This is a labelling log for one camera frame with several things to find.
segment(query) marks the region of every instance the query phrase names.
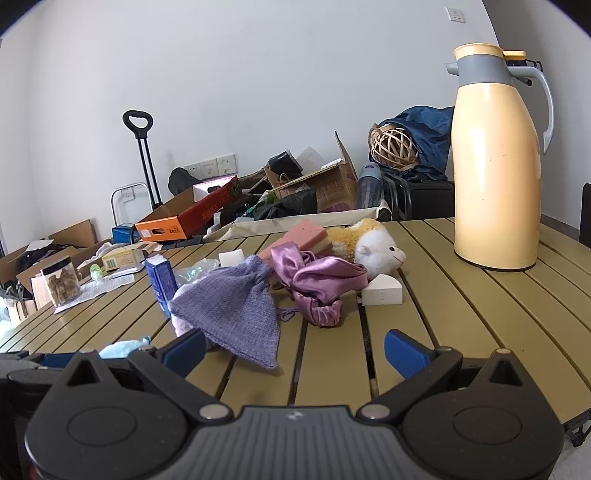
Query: wooden slatted table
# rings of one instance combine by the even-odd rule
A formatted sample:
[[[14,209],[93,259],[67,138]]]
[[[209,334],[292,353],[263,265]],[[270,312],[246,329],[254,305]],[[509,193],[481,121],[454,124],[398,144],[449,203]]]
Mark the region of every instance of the wooden slatted table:
[[[429,347],[450,345],[466,357],[509,348],[567,429],[591,417],[591,250],[541,226],[535,267],[499,273],[455,256],[453,220],[386,226],[407,254],[397,272],[402,305],[364,308],[348,293],[338,327],[314,327],[299,314],[281,323],[277,371],[219,350],[207,353],[187,379],[236,412],[246,404],[347,404],[355,411],[402,381],[383,350],[387,331],[398,328]],[[254,254],[281,235],[169,250],[165,256],[183,268],[235,248]],[[279,306],[292,304],[285,291],[272,295]],[[174,339],[145,272],[98,299],[57,315],[53,310],[46,306],[9,332],[0,352],[102,349],[145,335],[160,347]]]

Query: thermos flask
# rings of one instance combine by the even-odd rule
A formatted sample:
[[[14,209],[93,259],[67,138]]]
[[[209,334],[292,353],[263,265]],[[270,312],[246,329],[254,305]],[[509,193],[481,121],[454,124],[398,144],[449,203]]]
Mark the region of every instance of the thermos flask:
[[[382,172],[375,162],[367,162],[359,172],[357,181],[357,204],[355,208],[379,206],[382,200]]]
[[[513,77],[538,79],[550,120],[544,154],[554,131],[554,104],[544,74],[508,67],[523,51],[470,43],[454,50],[459,76],[452,122],[456,191],[456,254],[480,267],[521,271],[534,266],[540,236],[540,145]]]

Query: purple satin fabric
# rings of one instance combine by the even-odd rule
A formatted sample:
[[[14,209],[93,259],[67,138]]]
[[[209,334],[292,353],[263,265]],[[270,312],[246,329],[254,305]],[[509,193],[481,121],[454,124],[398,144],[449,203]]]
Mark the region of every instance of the purple satin fabric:
[[[338,257],[317,259],[312,252],[300,251],[294,242],[271,248],[271,259],[295,306],[312,325],[338,324],[343,306],[339,297],[368,284],[363,265]]]

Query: white foam block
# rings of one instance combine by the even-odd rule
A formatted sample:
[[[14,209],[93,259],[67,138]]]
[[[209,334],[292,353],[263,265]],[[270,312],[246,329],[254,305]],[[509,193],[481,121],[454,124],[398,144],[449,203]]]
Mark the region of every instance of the white foam block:
[[[220,267],[235,267],[244,261],[244,252],[239,248],[232,252],[223,252],[219,254]]]
[[[362,305],[399,305],[402,303],[402,285],[394,277],[381,273],[361,290]]]

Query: stuffed sheep toy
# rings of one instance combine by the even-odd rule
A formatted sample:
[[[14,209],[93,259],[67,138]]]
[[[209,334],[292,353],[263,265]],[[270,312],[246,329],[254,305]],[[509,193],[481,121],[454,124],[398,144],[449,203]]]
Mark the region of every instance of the stuffed sheep toy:
[[[362,264],[369,281],[380,273],[392,274],[406,260],[386,227],[377,220],[366,218],[348,228],[330,228],[327,233],[333,244],[332,254]]]

